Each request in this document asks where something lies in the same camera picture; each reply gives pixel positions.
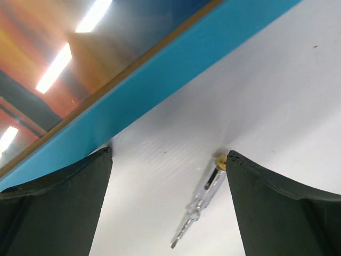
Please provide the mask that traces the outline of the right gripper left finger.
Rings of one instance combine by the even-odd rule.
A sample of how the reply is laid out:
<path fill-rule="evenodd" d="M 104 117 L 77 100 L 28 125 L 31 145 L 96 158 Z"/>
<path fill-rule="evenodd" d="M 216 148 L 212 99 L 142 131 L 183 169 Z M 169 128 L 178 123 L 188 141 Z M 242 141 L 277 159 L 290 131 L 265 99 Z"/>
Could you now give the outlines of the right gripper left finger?
<path fill-rule="evenodd" d="M 1 255 L 89 255 L 112 148 L 1 192 Z"/>

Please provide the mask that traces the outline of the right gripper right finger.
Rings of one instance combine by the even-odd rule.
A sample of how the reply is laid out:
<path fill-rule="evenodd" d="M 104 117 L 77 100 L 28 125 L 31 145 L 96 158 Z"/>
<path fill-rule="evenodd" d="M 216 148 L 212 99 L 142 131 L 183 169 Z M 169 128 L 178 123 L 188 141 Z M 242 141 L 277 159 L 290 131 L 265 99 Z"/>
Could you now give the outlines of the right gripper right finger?
<path fill-rule="evenodd" d="M 340 255 L 340 195 L 232 150 L 226 175 L 246 255 Z"/>

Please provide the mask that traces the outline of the small screwdriver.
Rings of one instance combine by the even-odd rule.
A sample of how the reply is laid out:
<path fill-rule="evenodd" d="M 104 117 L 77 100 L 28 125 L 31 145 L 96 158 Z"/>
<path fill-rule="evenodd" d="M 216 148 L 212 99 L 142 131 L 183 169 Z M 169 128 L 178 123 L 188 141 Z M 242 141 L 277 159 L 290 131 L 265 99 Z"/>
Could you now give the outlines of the small screwdriver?
<path fill-rule="evenodd" d="M 186 212 L 178 230 L 172 239 L 170 248 L 174 249 L 183 238 L 193 223 L 198 221 L 218 192 L 223 181 L 226 179 L 227 154 L 220 153 L 209 161 L 206 173 L 194 190 L 193 197 L 186 207 Z"/>

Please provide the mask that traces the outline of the blue picture frame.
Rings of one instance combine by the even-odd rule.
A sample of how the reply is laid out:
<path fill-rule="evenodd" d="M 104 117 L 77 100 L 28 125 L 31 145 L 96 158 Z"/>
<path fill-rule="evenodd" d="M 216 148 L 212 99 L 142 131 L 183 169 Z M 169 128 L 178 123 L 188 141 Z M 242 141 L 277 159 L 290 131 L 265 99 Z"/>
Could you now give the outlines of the blue picture frame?
<path fill-rule="evenodd" d="M 210 1 L 1 169 L 1 189 L 68 166 L 296 5 Z"/>

